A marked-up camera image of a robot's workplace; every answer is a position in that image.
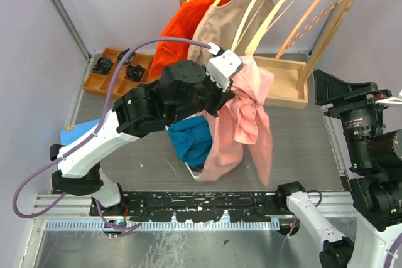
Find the pink t shirt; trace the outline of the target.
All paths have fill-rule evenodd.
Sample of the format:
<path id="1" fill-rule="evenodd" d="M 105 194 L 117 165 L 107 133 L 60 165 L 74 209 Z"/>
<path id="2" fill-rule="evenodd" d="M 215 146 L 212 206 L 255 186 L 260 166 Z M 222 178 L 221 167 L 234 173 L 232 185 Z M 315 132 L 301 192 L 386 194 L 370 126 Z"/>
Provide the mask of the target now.
<path id="1" fill-rule="evenodd" d="M 273 73 L 258 67 L 252 56 L 242 57 L 244 67 L 233 78 L 234 98 L 224 104 L 218 117 L 206 112 L 212 147 L 200 181 L 216 181 L 232 171 L 249 149 L 263 186 L 269 183 L 273 137 L 264 104 L 274 81 Z"/>

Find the teal blue t shirt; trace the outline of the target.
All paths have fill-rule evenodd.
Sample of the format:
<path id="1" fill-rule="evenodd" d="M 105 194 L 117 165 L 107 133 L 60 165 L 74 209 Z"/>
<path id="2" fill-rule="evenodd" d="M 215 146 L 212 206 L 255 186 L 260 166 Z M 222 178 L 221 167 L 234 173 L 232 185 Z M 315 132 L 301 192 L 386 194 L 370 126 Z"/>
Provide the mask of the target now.
<path id="1" fill-rule="evenodd" d="M 212 147 L 212 136 L 204 116 L 193 116 L 174 123 L 167 131 L 181 161 L 192 170 L 204 165 Z"/>

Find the beige t shirt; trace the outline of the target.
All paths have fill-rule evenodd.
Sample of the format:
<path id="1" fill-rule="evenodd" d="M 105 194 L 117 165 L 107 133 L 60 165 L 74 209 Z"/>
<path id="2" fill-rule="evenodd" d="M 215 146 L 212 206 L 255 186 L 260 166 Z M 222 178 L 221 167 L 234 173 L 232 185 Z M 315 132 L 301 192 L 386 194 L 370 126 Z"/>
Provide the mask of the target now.
<path id="1" fill-rule="evenodd" d="M 215 43 L 244 56 L 251 39 L 274 8 L 273 0 L 230 0 L 211 5 L 193 34 L 193 40 Z"/>

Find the cream wooden hanger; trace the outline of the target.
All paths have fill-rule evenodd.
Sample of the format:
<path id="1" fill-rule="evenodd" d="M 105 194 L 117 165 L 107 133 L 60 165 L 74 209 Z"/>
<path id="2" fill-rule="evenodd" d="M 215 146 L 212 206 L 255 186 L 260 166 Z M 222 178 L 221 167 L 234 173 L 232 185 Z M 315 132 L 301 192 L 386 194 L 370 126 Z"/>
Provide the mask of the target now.
<path id="1" fill-rule="evenodd" d="M 263 36 L 273 27 L 273 25 L 284 15 L 287 10 L 295 3 L 296 0 L 279 0 L 274 8 L 267 15 L 263 23 L 258 28 L 257 32 L 248 44 L 245 55 L 254 55 L 258 45 L 260 44 Z"/>

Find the orange wavy metal hanger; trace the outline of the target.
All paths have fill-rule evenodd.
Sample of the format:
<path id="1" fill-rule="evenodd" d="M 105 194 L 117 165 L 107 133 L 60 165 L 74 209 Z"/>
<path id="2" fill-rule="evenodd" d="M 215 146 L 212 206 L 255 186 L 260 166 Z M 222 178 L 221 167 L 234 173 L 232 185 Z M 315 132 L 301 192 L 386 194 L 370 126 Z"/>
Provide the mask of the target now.
<path id="1" fill-rule="evenodd" d="M 276 60 L 280 59 L 289 48 L 302 39 L 317 23 L 320 22 L 321 19 L 327 17 L 329 13 L 343 0 L 333 0 L 318 12 L 317 7 L 322 1 L 323 0 L 314 0 L 314 2 L 312 2 L 310 7 L 305 11 L 286 40 L 283 42 L 279 52 L 275 56 Z"/>

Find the orange red t shirt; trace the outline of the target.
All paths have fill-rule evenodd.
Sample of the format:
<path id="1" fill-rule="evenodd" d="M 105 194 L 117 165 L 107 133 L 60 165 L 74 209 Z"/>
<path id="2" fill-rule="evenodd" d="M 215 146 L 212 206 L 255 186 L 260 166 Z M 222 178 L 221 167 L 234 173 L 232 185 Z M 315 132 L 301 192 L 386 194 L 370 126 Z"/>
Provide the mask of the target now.
<path id="1" fill-rule="evenodd" d="M 214 1 L 189 0 L 184 2 L 167 24 L 161 36 L 192 39 L 198 24 Z M 149 79 L 154 80 L 159 77 L 167 65 L 186 59 L 189 47 L 190 45 L 186 43 L 159 42 L 149 69 Z"/>

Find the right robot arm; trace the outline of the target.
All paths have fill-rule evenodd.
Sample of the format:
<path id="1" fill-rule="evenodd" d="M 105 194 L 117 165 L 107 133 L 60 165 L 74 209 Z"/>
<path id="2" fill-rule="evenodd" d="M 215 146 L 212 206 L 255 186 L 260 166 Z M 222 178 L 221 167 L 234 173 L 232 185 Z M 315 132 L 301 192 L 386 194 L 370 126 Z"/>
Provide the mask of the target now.
<path id="1" fill-rule="evenodd" d="M 341 121 L 356 174 L 349 181 L 356 237 L 334 228 L 297 181 L 277 187 L 276 208 L 305 226 L 322 267 L 392 267 L 401 245 L 401 131 L 383 131 L 383 112 L 399 107 L 401 97 L 374 82 L 349 83 L 322 70 L 313 76 L 315 103 Z"/>

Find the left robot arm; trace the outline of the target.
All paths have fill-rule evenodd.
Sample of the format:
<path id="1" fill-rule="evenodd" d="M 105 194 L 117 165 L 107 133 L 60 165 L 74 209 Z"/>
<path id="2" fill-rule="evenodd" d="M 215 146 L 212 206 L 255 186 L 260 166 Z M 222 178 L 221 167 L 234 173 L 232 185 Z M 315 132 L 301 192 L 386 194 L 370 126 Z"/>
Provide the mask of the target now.
<path id="1" fill-rule="evenodd" d="M 126 207 L 122 190 L 105 175 L 100 161 L 203 110 L 216 117 L 234 97 L 232 79 L 242 67 L 240 58 L 227 55 L 210 59 L 206 66 L 191 60 L 167 66 L 160 79 L 130 90 L 115 101 L 104 120 L 60 148 L 53 188 L 74 196 L 90 195 L 111 215 L 120 215 Z"/>

